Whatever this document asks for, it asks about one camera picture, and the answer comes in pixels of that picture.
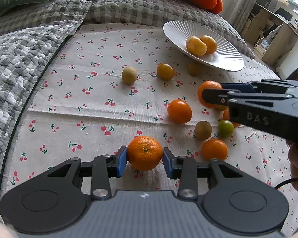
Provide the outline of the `small orange-yellow tomato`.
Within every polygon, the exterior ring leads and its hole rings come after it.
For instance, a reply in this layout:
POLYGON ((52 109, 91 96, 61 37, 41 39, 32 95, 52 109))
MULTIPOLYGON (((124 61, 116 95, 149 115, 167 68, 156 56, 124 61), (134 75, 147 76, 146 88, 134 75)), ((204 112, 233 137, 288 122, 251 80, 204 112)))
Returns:
POLYGON ((157 75, 162 80, 169 81, 174 77, 175 71, 170 65, 162 63, 157 66, 157 75))

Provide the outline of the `wooden desk shelf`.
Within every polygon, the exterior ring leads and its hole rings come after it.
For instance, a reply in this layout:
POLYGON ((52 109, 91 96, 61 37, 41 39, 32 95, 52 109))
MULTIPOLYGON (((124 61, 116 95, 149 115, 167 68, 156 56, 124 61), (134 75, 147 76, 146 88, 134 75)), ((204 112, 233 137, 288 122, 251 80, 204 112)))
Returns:
POLYGON ((274 66, 298 41, 298 0, 257 0, 242 37, 256 58, 274 66))

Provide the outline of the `large yellow tomato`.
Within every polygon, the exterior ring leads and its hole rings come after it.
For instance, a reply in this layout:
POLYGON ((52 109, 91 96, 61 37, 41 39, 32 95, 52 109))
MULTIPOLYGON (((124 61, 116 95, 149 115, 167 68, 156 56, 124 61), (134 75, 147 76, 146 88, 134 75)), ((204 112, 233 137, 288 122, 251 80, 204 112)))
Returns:
POLYGON ((186 41, 186 48, 189 53, 196 57, 201 57, 205 55, 207 47, 204 42, 202 42, 198 37, 191 36, 186 41))
POLYGON ((208 36, 208 35, 200 36, 200 40, 204 42, 207 47, 206 54, 212 54, 217 50, 217 42, 211 36, 208 36))

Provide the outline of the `orange mandarin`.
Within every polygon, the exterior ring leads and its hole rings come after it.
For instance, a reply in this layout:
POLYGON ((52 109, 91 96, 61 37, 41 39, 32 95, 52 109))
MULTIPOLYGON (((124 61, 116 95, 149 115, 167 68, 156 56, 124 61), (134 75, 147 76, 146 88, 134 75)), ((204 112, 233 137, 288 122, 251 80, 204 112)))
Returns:
POLYGON ((207 103, 203 98, 202 98, 202 92, 206 89, 215 89, 215 90, 220 90, 222 89, 221 84, 219 84, 218 82, 215 81, 204 81, 198 88, 197 90, 197 97, 199 99, 199 102, 201 105, 203 105, 206 108, 216 108, 217 105, 216 104, 210 104, 207 103))
POLYGON ((211 139, 202 145, 201 155, 207 161, 214 158, 225 161, 228 157, 228 146, 222 140, 211 139))
POLYGON ((149 136, 137 136, 127 147, 130 165, 139 171, 154 169, 163 156, 163 148, 157 140, 149 136))

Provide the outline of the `brownish green tomato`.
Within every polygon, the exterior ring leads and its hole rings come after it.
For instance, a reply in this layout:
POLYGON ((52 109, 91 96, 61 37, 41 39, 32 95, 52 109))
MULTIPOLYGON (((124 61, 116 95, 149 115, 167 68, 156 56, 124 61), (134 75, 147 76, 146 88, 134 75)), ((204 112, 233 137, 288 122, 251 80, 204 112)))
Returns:
POLYGON ((195 126, 194 134, 197 140, 205 141, 212 134, 212 126, 207 121, 199 121, 195 126))

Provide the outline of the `orange cherry tomato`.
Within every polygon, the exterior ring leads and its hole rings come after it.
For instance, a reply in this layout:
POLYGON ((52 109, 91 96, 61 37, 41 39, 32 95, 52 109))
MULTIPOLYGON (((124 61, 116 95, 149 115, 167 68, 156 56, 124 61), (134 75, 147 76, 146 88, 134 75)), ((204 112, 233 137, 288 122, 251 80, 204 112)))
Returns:
POLYGON ((192 118, 191 107, 183 100, 172 101, 167 108, 169 118, 177 124, 186 124, 192 118))

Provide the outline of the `yellow fruit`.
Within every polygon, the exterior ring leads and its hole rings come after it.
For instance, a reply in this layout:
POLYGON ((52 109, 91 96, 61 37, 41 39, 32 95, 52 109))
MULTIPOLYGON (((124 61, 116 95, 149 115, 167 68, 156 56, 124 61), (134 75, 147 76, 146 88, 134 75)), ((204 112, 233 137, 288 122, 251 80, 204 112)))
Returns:
POLYGON ((202 74, 202 65, 196 62, 191 62, 187 65, 189 75, 199 77, 202 74))

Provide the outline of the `cherry print cloth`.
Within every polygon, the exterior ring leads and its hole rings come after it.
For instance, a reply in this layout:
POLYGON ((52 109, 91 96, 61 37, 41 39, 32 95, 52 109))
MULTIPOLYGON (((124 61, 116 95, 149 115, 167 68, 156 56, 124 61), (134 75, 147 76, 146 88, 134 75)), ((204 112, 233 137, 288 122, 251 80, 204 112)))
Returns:
MULTIPOLYGON (((189 75, 190 58, 179 51, 161 28, 135 24, 85 25, 70 39, 50 64, 25 110, 16 143, 7 161, 10 190, 49 168, 79 157, 91 161, 115 154, 122 145, 140 135, 156 139, 176 156, 202 160, 202 143, 195 125, 202 120, 212 126, 222 113, 208 109, 197 99, 202 82, 247 82, 275 79, 261 63, 242 56, 244 68, 229 72, 203 65, 199 77, 189 75), (168 64, 174 77, 157 75, 159 64, 168 64), (128 85, 122 71, 133 67, 137 80, 128 85), (168 105, 185 101, 192 110, 186 124, 173 122, 168 105)), ((81 231, 68 228, 58 237, 200 237, 206 230, 195 220, 193 208, 184 209, 174 193, 179 180, 170 180, 164 167, 137 171, 130 165, 124 176, 110 180, 115 193, 112 207, 101 204, 80 221, 81 231)))

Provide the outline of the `beige longan fruit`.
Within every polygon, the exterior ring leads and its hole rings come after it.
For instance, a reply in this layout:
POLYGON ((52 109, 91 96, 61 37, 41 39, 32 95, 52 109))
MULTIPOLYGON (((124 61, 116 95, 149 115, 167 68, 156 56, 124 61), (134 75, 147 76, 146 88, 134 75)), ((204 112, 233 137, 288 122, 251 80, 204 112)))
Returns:
POLYGON ((137 71, 133 67, 126 67, 122 71, 122 80, 128 85, 135 83, 137 80, 137 71))

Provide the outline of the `grey curtain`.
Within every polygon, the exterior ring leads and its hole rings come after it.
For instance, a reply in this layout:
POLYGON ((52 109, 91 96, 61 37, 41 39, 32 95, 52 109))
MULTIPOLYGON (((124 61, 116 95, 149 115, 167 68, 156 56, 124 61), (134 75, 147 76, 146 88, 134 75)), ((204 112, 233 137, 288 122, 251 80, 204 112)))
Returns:
POLYGON ((234 0, 225 15, 237 32, 241 33, 257 0, 234 0))

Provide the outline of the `white ribbed plate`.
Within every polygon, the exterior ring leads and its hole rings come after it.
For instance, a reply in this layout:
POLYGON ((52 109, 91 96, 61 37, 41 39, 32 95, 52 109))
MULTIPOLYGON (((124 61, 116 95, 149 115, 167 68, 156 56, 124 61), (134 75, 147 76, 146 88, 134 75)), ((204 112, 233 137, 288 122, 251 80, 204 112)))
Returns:
POLYGON ((228 40, 206 27, 173 20, 164 24, 163 32, 172 44, 197 62, 226 71, 244 68, 239 51, 228 40))

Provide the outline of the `grey checkered quilt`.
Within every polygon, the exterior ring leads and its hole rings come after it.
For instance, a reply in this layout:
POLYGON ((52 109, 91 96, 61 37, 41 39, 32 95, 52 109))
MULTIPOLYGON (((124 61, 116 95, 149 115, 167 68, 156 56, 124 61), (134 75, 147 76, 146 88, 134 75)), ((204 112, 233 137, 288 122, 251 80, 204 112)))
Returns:
POLYGON ((53 0, 0 18, 0 179, 10 135, 39 76, 66 39, 84 23, 161 27, 170 20, 201 24, 254 58, 222 17, 173 0, 53 0))

